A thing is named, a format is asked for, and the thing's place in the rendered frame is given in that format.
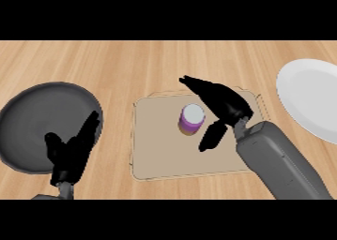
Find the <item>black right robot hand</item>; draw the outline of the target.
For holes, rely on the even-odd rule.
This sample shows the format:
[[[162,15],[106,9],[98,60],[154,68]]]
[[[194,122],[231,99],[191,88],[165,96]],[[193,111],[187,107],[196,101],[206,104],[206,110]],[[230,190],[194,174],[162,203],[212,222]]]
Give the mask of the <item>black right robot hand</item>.
[[[228,128],[234,129],[237,139],[245,136],[248,122],[253,117],[252,107],[242,95],[224,84],[200,80],[186,75],[180,82],[199,95],[218,120],[209,125],[199,151],[214,150]]]

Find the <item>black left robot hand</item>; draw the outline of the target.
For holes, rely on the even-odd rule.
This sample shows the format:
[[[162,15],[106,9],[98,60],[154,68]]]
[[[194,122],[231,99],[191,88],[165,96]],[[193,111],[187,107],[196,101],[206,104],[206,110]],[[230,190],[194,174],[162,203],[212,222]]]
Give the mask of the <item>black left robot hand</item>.
[[[48,159],[54,163],[51,185],[56,187],[64,182],[75,185],[81,180],[95,146],[100,123],[100,114],[92,111],[79,134],[69,142],[64,142],[54,132],[45,135]]]

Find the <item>purple can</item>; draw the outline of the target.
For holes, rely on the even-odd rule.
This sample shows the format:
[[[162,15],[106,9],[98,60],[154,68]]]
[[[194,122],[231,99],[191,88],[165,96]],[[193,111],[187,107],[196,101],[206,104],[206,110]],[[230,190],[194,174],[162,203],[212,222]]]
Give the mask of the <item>purple can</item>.
[[[178,127],[188,136],[194,135],[206,120],[205,110],[200,105],[188,104],[181,112]]]

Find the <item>dark grey round plate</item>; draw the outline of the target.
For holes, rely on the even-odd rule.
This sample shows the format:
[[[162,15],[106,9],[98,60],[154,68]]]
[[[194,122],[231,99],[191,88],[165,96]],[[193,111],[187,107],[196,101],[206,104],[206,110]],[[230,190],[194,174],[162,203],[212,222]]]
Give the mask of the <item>dark grey round plate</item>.
[[[0,110],[2,162],[22,173],[51,173],[45,135],[54,132],[67,142],[79,134],[92,111],[100,113],[101,120],[98,141],[104,120],[95,95],[67,82],[47,82],[26,89]]]

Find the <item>tan rectangular tray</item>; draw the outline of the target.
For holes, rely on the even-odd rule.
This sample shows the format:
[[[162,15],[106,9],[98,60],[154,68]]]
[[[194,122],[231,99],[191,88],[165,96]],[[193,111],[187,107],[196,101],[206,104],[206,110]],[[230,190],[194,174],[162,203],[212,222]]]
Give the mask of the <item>tan rectangular tray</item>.
[[[206,120],[188,136],[178,127],[180,116],[188,104],[202,106]],[[209,125],[218,120],[199,95],[190,90],[153,93],[134,104],[131,169],[138,180],[249,173],[237,154],[234,129],[228,127],[214,150],[199,151]]]

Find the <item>white round plate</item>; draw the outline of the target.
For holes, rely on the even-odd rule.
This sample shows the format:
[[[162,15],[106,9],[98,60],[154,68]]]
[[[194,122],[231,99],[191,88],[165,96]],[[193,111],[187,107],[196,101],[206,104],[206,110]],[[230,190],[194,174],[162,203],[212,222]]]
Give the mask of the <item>white round plate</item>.
[[[337,144],[337,66],[318,59],[298,59],[279,72],[277,92],[299,125]]]

